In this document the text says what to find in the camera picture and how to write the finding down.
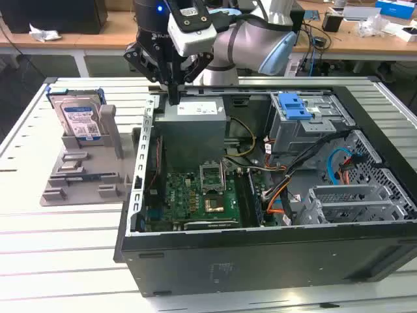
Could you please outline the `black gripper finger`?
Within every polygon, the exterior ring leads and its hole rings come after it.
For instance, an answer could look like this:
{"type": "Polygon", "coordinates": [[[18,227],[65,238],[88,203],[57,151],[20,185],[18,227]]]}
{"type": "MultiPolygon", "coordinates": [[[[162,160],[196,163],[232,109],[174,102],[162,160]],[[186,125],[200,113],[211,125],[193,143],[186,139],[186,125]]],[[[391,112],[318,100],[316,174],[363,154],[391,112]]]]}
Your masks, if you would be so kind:
{"type": "Polygon", "coordinates": [[[192,83],[213,60],[212,53],[198,53],[191,57],[174,56],[174,105],[180,102],[180,93],[185,83],[192,83]]]}
{"type": "Polygon", "coordinates": [[[163,85],[170,104],[174,104],[174,81],[172,69],[159,43],[151,44],[151,53],[140,43],[132,43],[125,51],[124,58],[150,82],[163,85]]]}

